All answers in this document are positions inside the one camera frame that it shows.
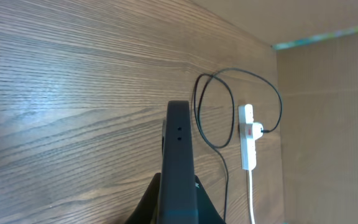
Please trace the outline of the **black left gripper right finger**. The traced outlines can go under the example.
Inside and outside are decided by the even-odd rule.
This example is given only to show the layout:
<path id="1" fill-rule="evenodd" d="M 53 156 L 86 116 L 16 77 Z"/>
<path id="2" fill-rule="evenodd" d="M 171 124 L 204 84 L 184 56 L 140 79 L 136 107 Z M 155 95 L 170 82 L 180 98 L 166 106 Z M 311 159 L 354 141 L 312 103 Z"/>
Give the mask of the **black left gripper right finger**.
<path id="1" fill-rule="evenodd" d="M 208 197 L 198 176 L 195 176 L 199 224 L 226 224 Z"/>

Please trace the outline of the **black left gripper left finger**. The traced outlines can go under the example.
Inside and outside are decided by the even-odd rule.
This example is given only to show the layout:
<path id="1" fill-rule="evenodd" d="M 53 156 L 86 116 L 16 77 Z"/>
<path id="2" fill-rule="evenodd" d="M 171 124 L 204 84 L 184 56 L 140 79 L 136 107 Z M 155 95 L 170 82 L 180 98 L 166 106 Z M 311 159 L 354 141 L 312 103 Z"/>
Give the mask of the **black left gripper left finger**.
<path id="1" fill-rule="evenodd" d="M 161 173 L 156 173 L 125 224 L 156 224 Z"/>

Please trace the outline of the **blue Samsung Galaxy smartphone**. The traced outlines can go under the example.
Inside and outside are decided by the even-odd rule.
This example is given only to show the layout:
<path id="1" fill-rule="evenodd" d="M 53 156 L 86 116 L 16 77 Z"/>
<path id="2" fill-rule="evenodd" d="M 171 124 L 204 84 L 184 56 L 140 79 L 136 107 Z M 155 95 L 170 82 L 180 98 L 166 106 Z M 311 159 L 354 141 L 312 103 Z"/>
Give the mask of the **blue Samsung Galaxy smartphone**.
<path id="1" fill-rule="evenodd" d="M 188 101 L 168 102 L 162 152 L 157 223 L 198 223 Z"/>

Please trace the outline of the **white power extension strip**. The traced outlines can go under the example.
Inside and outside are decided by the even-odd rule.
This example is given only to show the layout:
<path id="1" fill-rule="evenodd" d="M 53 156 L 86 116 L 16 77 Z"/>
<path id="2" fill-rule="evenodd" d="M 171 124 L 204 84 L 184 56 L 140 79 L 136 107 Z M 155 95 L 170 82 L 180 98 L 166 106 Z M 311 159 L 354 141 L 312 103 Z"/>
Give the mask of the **white power extension strip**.
<path id="1" fill-rule="evenodd" d="M 253 106 L 251 104 L 241 105 L 238 110 L 242 168 L 253 170 L 257 163 L 255 139 L 253 137 Z"/>

